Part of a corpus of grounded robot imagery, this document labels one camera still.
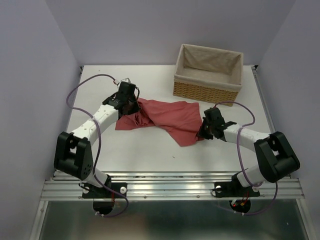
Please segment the red t shirt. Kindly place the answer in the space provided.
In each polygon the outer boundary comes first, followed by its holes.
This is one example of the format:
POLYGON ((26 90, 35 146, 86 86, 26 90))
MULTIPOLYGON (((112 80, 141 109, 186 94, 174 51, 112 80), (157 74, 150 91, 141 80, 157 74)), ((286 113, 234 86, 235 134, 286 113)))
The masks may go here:
POLYGON ((202 126, 200 105, 186 101, 163 102, 157 100, 138 100, 140 110, 122 116, 115 125, 117 131, 158 127, 165 130, 181 147, 194 145, 203 138, 198 137, 202 126))

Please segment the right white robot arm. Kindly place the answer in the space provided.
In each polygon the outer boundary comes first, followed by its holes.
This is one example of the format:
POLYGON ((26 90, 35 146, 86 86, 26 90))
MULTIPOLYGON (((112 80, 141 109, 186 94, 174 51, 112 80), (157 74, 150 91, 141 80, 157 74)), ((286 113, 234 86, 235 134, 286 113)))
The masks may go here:
POLYGON ((245 129, 233 121, 226 122, 217 107, 204 112, 197 135, 206 140, 234 143, 237 148, 244 147, 256 155, 257 165, 250 168, 242 165, 241 171, 234 174, 230 181, 214 183, 211 194, 216 198, 258 197, 259 184, 276 183, 301 166, 282 132, 263 133, 245 129))

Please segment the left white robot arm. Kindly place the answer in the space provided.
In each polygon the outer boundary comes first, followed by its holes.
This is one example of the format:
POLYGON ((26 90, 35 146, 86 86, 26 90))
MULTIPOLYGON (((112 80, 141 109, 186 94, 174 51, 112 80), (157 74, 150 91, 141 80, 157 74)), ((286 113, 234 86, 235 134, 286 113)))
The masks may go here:
POLYGON ((111 177, 97 169, 102 148, 102 133, 122 116, 132 115, 140 110, 138 87, 128 81, 118 85, 118 91, 107 97, 98 110, 91 114, 74 107, 89 116, 89 119, 70 133, 63 131, 57 137, 54 168, 89 184, 87 191, 94 189, 100 197, 110 193, 123 198, 124 195, 111 189, 111 177))

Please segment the wicker basket with liner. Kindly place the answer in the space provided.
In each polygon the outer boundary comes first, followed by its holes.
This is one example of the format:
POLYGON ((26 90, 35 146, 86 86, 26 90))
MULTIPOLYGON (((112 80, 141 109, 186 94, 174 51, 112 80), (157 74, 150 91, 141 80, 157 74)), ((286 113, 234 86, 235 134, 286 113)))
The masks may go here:
POLYGON ((182 44, 173 74, 173 95, 233 106, 244 78, 242 52, 182 44))

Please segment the aluminium mounting rail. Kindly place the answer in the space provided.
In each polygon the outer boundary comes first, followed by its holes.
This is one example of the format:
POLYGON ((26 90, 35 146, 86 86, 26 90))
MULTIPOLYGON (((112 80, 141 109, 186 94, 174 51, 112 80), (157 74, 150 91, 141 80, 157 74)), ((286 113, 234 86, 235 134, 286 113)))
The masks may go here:
MULTIPOLYGON (((217 182, 229 181, 232 171, 198 172, 112 172, 112 182, 127 184, 129 201, 207 201, 217 182)), ((56 171, 44 183, 42 201, 83 200, 79 180, 56 171)))

